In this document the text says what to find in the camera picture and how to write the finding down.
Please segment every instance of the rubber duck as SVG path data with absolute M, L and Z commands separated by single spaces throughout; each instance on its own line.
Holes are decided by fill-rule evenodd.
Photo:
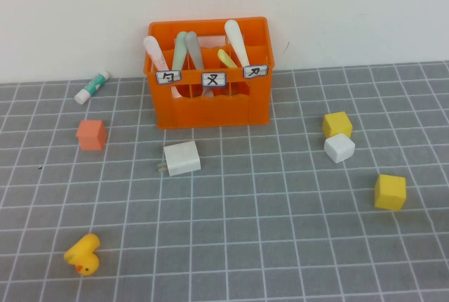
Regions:
M 99 246 L 100 239 L 97 235 L 84 235 L 71 249 L 65 252 L 64 260 L 70 265 L 75 265 L 75 270 L 79 274 L 92 275 L 100 265 L 100 260 L 93 253 Z

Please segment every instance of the yellow block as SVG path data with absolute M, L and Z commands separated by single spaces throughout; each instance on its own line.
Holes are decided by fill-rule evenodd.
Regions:
M 379 175 L 374 188 L 375 207 L 399 211 L 406 199 L 406 179 L 404 177 Z
M 325 115 L 323 120 L 323 133 L 326 138 L 339 133 L 344 133 L 351 138 L 352 124 L 346 112 L 335 112 Z

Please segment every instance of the zhuyin symbol label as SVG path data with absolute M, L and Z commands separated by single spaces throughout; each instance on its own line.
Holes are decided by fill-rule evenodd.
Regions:
M 179 70 L 166 70 L 156 73 L 157 83 L 169 84 L 181 80 L 181 72 Z
M 243 77 L 245 77 L 246 79 L 265 76 L 266 74 L 268 74 L 267 65 L 247 65 L 243 69 Z
M 226 86 L 225 72 L 204 72 L 201 75 L 203 86 Z

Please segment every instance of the orange cube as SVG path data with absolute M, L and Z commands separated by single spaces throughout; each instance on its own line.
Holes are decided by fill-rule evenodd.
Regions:
M 82 150 L 103 150 L 107 132 L 102 121 L 81 121 L 76 132 Z

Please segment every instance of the white wall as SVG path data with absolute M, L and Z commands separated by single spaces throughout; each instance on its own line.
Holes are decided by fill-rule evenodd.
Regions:
M 0 82 L 142 76 L 150 22 L 254 15 L 277 69 L 449 58 L 447 0 L 0 0 Z

